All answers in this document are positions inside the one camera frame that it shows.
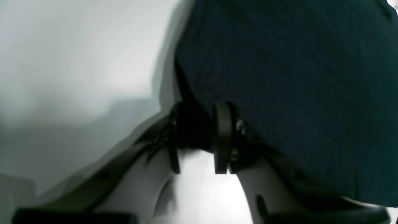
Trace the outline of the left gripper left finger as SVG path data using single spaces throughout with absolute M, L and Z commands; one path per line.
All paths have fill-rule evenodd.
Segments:
M 128 149 L 62 197 L 19 208 L 14 224 L 149 224 L 164 185 L 180 173 L 180 103 Z

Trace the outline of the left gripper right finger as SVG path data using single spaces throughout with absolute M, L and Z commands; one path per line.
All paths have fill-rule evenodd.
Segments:
M 233 103 L 215 102 L 216 174 L 235 174 L 254 224 L 389 224 L 385 207 L 363 205 L 321 186 L 245 124 Z

